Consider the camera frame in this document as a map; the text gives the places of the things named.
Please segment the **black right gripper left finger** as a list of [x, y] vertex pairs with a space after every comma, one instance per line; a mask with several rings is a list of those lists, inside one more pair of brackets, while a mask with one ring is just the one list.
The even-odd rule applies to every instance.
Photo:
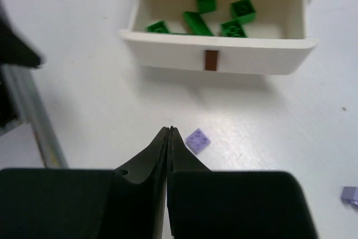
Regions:
[[2, 170], [1, 237], [161, 238], [168, 136], [113, 170]]

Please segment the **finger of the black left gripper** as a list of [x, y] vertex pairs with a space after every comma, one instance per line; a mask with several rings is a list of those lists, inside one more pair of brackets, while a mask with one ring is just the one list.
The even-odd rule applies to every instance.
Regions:
[[40, 68], [44, 63], [43, 56], [12, 30], [1, 1], [1, 65]]

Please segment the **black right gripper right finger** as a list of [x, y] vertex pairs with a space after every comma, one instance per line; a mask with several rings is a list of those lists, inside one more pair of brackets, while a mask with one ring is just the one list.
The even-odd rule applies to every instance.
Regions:
[[285, 171], [212, 171], [171, 127], [167, 208], [174, 238], [317, 238], [302, 188]]

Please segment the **purple lego with studs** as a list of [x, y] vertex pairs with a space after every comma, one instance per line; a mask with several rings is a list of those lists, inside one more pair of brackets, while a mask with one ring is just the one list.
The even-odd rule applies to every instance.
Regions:
[[199, 154], [210, 145], [210, 139], [201, 129], [196, 129], [185, 139], [185, 143], [194, 154]]

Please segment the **purple lego brick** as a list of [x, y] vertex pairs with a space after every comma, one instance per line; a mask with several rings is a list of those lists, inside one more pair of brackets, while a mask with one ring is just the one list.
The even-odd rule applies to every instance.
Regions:
[[344, 186], [341, 193], [341, 200], [353, 207], [357, 207], [358, 198], [357, 198], [358, 189], [354, 186]]

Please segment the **brown drawer handle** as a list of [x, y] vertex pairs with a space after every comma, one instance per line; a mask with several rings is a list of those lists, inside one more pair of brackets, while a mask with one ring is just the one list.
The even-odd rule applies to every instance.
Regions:
[[205, 51], [205, 71], [216, 71], [218, 66], [219, 51], [216, 50], [206, 50]]

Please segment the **green lego with orange sticker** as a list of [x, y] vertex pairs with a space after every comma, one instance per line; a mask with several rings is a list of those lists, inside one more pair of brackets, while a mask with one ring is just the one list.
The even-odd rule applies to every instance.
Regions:
[[247, 34], [238, 20], [231, 20], [220, 24], [221, 34], [228, 38], [246, 38]]

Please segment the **green three-hole lego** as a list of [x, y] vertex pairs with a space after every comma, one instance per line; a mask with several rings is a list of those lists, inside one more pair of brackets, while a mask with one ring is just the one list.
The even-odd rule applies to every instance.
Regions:
[[214, 36], [198, 12], [185, 11], [183, 13], [183, 19], [193, 34]]

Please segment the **dark green lego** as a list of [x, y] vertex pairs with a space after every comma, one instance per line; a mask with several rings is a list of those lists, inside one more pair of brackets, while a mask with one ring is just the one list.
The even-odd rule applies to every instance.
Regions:
[[251, 0], [239, 0], [230, 4], [230, 15], [233, 20], [248, 24], [255, 20], [256, 10]]

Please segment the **small green lego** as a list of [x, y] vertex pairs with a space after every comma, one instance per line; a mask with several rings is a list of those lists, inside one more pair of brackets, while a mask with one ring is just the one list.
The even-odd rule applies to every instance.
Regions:
[[206, 14], [216, 11], [216, 0], [195, 0], [199, 14]]

